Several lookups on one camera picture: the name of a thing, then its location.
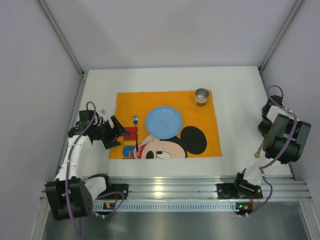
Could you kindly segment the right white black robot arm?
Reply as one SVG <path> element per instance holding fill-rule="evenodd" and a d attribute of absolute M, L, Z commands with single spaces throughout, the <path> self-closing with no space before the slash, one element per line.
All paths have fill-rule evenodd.
<path fill-rule="evenodd" d="M 300 159 L 310 130 L 310 123 L 299 120 L 283 106 L 282 96 L 270 96 L 262 108 L 262 121 L 258 125 L 265 159 L 239 172 L 234 186 L 250 194 L 257 192 L 263 179 L 276 168 Z"/>

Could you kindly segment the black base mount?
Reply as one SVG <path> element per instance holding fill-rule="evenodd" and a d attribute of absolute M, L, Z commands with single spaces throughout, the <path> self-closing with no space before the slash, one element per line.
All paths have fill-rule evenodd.
<path fill-rule="evenodd" d="M 97 197 L 97 200 L 121 200 L 123 197 L 124 199 L 127 199 L 128 193 L 129 193 L 128 184 L 114 183 L 108 186 L 105 191 L 100 193 Z"/>
<path fill-rule="evenodd" d="M 216 185 L 218 199 L 262 199 L 262 189 L 258 185 L 252 185 L 250 183 L 240 183 L 235 185 L 234 183 L 219 183 Z"/>

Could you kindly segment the blue plastic plate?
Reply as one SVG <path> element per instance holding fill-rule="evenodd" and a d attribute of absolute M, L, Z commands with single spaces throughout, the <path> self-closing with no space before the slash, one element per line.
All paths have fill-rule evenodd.
<path fill-rule="evenodd" d="M 160 140 L 175 137 L 183 128 L 183 118 L 178 110 L 170 106 L 152 109 L 145 118 L 147 132 Z"/>

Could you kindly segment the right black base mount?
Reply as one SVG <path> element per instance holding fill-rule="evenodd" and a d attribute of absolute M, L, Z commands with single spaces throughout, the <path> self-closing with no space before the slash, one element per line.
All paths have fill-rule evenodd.
<path fill-rule="evenodd" d="M 218 199 L 262 199 L 262 189 L 258 185 L 252 185 L 250 183 L 240 183 L 235 185 L 234 183 L 219 183 L 216 185 Z"/>

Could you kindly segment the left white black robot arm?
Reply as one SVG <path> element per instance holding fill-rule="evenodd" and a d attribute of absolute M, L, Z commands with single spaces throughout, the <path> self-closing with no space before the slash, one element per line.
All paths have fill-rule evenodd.
<path fill-rule="evenodd" d="M 106 173 L 96 173 L 87 180 L 83 168 L 89 150 L 95 141 L 101 141 L 109 150 L 120 145 L 119 137 L 130 136 L 117 118 L 110 120 L 95 110 L 81 110 L 79 120 L 68 132 L 68 146 L 61 168 L 53 181 L 45 185 L 45 194 L 55 220 L 67 220 L 89 216 L 94 201 L 115 198 L 126 199 L 127 184 L 111 183 Z"/>

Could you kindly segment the blue metallic fork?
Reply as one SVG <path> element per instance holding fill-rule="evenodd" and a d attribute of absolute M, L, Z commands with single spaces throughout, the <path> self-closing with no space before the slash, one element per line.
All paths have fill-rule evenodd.
<path fill-rule="evenodd" d="M 135 129 L 135 150 L 138 152 L 138 116 L 136 114 L 132 117 L 134 129 Z"/>

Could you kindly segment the left aluminium frame post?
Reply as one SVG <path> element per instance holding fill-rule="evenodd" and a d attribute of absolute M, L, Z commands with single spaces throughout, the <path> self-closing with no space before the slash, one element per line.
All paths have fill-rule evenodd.
<path fill-rule="evenodd" d="M 51 25 L 53 31 L 55 32 L 56 36 L 58 37 L 61 45 L 63 46 L 66 54 L 70 58 L 73 66 L 75 67 L 76 71 L 82 76 L 84 74 L 84 70 L 81 67 L 79 61 L 77 60 L 72 48 L 70 47 L 70 44 L 65 37 L 63 31 L 61 30 L 58 22 L 56 21 L 54 15 L 52 14 L 52 11 L 50 10 L 48 4 L 45 0 L 36 0 L 36 3 L 39 5 L 40 9 L 43 11 L 45 17 L 47 18 L 49 24 Z"/>

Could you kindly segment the paper cup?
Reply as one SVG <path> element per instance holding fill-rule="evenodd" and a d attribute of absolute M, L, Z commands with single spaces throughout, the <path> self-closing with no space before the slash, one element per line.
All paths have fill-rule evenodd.
<path fill-rule="evenodd" d="M 198 88 L 195 91 L 195 104 L 198 107 L 203 107 L 206 105 L 208 99 L 209 99 L 210 93 L 205 88 Z"/>

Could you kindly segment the aluminium frame post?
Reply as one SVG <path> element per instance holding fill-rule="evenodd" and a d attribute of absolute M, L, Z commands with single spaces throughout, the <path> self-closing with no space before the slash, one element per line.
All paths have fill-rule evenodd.
<path fill-rule="evenodd" d="M 260 74 L 262 74 L 267 67 L 268 63 L 270 62 L 271 58 L 275 54 L 276 50 L 280 46 L 282 40 L 286 36 L 288 30 L 290 29 L 291 25 L 293 24 L 294 20 L 296 19 L 297 15 L 299 14 L 299 11 L 302 9 L 305 0 L 295 0 L 293 7 L 289 11 L 288 15 L 286 16 L 283 24 L 281 25 L 278 33 L 276 34 L 274 40 L 272 41 L 272 44 L 270 45 L 265 57 L 262 60 L 262 63 L 258 67 L 258 71 Z"/>
<path fill-rule="evenodd" d="M 66 54 L 70 58 L 73 66 L 75 67 L 76 71 L 82 76 L 84 74 L 84 70 L 81 67 L 79 61 L 77 60 L 72 48 L 70 47 L 70 44 L 65 37 L 63 31 L 61 30 L 58 22 L 56 21 L 54 15 L 52 14 L 52 11 L 50 10 L 48 4 L 45 0 L 36 0 L 36 3 L 39 5 L 40 9 L 43 11 L 45 17 L 47 18 L 49 24 L 51 25 L 53 31 L 55 32 L 56 36 L 58 37 L 61 45 L 63 46 Z"/>

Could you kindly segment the gold spoon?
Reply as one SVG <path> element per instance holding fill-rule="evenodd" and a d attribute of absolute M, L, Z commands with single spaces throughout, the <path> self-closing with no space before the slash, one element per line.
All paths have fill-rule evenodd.
<path fill-rule="evenodd" d="M 259 148 L 257 149 L 257 151 L 254 153 L 254 157 L 256 159 L 258 159 L 260 156 L 261 156 L 261 152 L 262 152 L 262 149 L 263 149 L 263 145 L 264 145 L 264 140 L 261 142 Z"/>

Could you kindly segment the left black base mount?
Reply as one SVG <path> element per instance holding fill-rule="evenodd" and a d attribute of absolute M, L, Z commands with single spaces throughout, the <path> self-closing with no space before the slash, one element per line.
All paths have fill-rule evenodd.
<path fill-rule="evenodd" d="M 97 200 L 121 200 L 123 197 L 124 199 L 127 199 L 128 193 L 129 193 L 128 184 L 114 183 L 108 186 L 105 191 L 100 193 L 97 197 Z"/>

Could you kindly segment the orange cartoon mouse placemat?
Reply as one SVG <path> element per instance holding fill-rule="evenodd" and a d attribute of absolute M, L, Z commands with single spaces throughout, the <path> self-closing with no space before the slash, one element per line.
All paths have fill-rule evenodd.
<path fill-rule="evenodd" d="M 169 139 L 151 136 L 146 129 L 147 114 L 154 108 L 169 106 L 180 112 L 181 131 Z M 136 151 L 133 115 L 138 117 L 138 151 Z M 195 90 L 119 92 L 115 116 L 131 133 L 120 137 L 120 146 L 110 150 L 110 159 L 183 159 L 222 156 L 218 123 L 211 97 L 206 105 L 197 106 Z"/>

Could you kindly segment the aluminium rail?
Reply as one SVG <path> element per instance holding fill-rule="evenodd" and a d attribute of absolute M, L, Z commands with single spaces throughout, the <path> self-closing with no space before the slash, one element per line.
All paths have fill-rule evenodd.
<path fill-rule="evenodd" d="M 310 200 L 310 190 L 303 180 L 291 177 L 267 177 L 272 185 L 271 201 Z M 230 177 L 112 177 L 113 184 L 128 184 L 129 200 L 214 200 L 217 184 L 232 183 Z"/>

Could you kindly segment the right aluminium frame post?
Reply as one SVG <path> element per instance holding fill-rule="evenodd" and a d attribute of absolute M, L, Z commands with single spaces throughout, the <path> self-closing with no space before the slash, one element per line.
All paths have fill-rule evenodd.
<path fill-rule="evenodd" d="M 258 71 L 260 74 L 262 74 L 267 67 L 268 63 L 270 62 L 271 58 L 275 54 L 276 50 L 280 46 L 282 40 L 286 36 L 288 30 L 290 29 L 291 25 L 293 24 L 294 20 L 296 19 L 297 15 L 299 14 L 299 11 L 302 9 L 305 0 L 295 0 L 293 7 L 289 11 L 288 15 L 286 16 L 283 24 L 281 25 L 278 33 L 276 34 L 274 40 L 272 41 L 272 44 L 270 45 L 265 57 L 262 60 L 262 63 L 258 67 Z"/>

